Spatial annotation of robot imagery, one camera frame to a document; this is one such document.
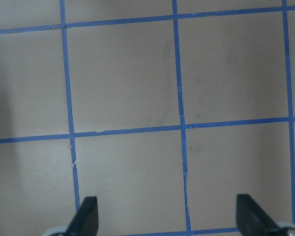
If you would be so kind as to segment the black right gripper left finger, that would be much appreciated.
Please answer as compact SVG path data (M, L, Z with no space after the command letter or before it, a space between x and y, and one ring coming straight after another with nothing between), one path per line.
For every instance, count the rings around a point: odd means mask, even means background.
M97 197L85 197L65 231L66 236L96 236L99 228Z

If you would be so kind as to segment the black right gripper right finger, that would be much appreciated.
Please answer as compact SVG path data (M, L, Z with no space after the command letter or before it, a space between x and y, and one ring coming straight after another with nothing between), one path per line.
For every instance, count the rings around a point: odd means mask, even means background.
M249 194L236 196L236 226L242 236L282 236L280 227Z

